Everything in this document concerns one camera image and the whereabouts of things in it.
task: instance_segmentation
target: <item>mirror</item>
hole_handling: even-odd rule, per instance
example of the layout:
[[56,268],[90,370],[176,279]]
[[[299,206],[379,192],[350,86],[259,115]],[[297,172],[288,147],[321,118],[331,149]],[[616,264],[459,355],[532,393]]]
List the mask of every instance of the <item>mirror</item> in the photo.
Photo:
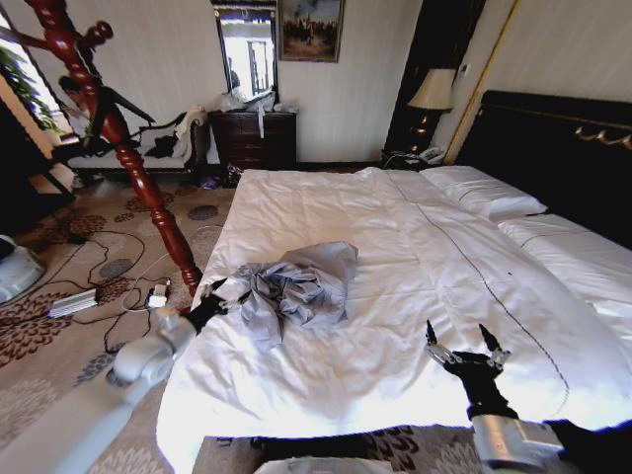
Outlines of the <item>mirror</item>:
[[277,2],[214,1],[228,91],[242,102],[277,83]]

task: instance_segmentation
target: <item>window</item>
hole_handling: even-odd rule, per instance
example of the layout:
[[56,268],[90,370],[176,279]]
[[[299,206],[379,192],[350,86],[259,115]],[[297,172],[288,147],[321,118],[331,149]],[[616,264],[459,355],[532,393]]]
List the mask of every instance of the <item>window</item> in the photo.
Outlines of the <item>window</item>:
[[[1,9],[0,27],[6,31],[12,30],[9,20]],[[40,128],[53,130],[58,135],[72,132],[66,117],[41,78],[39,70],[31,61],[31,57],[14,40],[0,38],[0,73]]]
[[213,6],[228,91],[244,102],[268,93],[277,83],[276,2],[215,1]]

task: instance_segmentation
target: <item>crumpled gray fabric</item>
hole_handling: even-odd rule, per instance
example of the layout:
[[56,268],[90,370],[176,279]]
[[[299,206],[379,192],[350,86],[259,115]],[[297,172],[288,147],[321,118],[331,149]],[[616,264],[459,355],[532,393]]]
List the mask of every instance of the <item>crumpled gray fabric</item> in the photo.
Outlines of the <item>crumpled gray fabric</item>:
[[286,252],[278,262],[240,267],[232,277],[252,290],[241,317],[257,347],[280,345],[284,320],[314,329],[347,319],[347,287],[356,264],[356,247],[328,242]]

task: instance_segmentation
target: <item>white duvet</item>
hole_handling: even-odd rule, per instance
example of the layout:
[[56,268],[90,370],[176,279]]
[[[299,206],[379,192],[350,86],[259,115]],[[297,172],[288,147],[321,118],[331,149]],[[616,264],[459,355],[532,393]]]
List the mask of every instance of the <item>white duvet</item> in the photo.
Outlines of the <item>white duvet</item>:
[[359,248],[349,320],[320,331],[285,325],[282,346],[261,353],[233,311],[210,320],[176,362],[157,439],[178,472],[192,470],[206,435],[469,426],[460,381],[424,351],[429,318],[452,350],[484,351],[484,323],[513,352],[498,386],[523,419],[596,429],[632,418],[632,355],[610,329],[419,174],[247,171],[202,284],[337,240]]

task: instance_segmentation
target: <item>framed painting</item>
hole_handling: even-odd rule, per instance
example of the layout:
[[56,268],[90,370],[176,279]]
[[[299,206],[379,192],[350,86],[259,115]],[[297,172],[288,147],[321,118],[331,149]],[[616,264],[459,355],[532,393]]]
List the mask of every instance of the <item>framed painting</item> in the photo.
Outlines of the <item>framed painting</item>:
[[338,62],[345,0],[279,0],[281,61]]

